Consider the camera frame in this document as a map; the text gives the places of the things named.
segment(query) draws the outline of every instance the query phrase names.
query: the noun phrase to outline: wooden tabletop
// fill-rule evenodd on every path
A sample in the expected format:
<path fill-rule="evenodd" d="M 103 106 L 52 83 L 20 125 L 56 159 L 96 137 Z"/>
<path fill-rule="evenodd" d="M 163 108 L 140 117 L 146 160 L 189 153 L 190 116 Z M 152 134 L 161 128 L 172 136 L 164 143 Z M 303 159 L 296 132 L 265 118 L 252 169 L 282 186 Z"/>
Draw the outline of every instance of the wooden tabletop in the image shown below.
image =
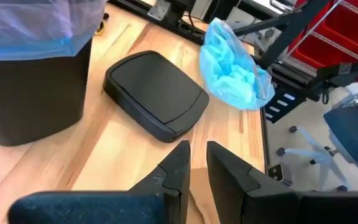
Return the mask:
<path fill-rule="evenodd" d="M 239 111 L 210 96 L 195 126 L 178 141 L 167 144 L 141 128 L 105 94 L 102 82 L 106 69 L 144 50 L 159 52 L 204 86 L 198 45 L 115 6 L 107 5 L 106 11 L 110 14 L 106 29 L 92 43 L 81 121 L 36 142 L 0 146 L 0 223 L 6 222 L 12 202 L 32 192 L 127 190 L 184 139 L 191 142 L 192 169 L 206 167 L 206 142 L 217 141 L 264 171 L 259 111 Z M 206 27 L 196 20 L 195 24 Z"/>

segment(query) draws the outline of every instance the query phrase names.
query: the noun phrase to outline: cable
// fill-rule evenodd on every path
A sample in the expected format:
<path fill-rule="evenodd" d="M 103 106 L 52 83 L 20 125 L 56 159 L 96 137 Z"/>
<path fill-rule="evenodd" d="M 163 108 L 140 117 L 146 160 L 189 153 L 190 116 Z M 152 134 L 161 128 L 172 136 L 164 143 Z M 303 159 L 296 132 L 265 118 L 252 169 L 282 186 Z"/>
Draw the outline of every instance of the cable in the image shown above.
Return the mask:
<path fill-rule="evenodd" d="M 190 23 L 191 23 L 191 26 L 192 26 L 191 32 L 193 33 L 193 32 L 194 32 L 194 29 L 195 29 L 195 26 L 194 26 L 194 22 L 193 22 L 193 20 L 192 20 L 192 18 L 191 18 L 190 12 L 189 12 L 188 17 L 189 17 L 189 20 L 190 20 Z"/>
<path fill-rule="evenodd" d="M 189 17 L 189 19 L 192 18 L 192 19 L 196 19 L 196 20 L 198 20 L 198 21 L 204 22 L 202 19 L 197 18 L 197 17 L 194 17 L 194 16 L 191 16 L 191 15 L 189 15 L 189 14 L 184 14 L 184 16 Z"/>

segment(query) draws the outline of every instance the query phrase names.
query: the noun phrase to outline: black trash can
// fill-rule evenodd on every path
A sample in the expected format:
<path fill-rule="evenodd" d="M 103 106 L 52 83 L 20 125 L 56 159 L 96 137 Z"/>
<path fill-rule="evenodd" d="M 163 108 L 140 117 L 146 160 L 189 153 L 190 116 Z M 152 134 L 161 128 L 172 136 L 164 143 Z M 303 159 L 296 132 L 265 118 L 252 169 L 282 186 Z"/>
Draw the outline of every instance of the black trash can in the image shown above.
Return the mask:
<path fill-rule="evenodd" d="M 81 119 L 91 40 L 75 57 L 0 61 L 0 145 L 57 133 Z"/>

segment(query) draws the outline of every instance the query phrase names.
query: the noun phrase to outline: gray chair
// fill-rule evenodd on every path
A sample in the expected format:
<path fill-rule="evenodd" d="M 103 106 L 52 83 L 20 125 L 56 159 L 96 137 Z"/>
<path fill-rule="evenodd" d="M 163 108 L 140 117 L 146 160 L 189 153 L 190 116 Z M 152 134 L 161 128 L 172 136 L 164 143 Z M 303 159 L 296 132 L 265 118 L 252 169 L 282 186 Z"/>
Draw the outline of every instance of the gray chair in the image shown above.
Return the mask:
<path fill-rule="evenodd" d="M 348 163 L 358 167 L 358 105 L 334 108 L 324 115 L 324 119 L 330 128 L 329 138 L 336 150 L 323 147 L 304 129 L 292 126 L 290 132 L 300 131 L 312 145 L 314 152 L 280 148 L 277 150 L 277 154 L 283 156 L 286 153 L 292 153 L 310 157 L 312 158 L 311 164 L 321 164 L 320 178 L 322 185 L 327 179 L 328 170 L 331 169 L 342 180 L 344 186 L 349 188 L 349 183 L 335 164 L 332 156 L 340 153 Z"/>

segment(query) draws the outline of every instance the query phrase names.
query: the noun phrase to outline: trash can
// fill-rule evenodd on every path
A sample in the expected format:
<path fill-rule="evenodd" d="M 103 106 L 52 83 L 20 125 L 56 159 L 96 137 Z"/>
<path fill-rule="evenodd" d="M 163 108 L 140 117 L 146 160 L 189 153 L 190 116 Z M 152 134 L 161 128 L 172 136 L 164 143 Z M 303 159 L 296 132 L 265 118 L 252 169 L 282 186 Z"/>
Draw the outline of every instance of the trash can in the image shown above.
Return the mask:
<path fill-rule="evenodd" d="M 0 145 L 16 146 L 57 133 L 81 119 L 91 54 L 0 61 Z"/>
<path fill-rule="evenodd" d="M 104 5 L 0 0 L 0 145 L 35 141 L 81 119 Z"/>

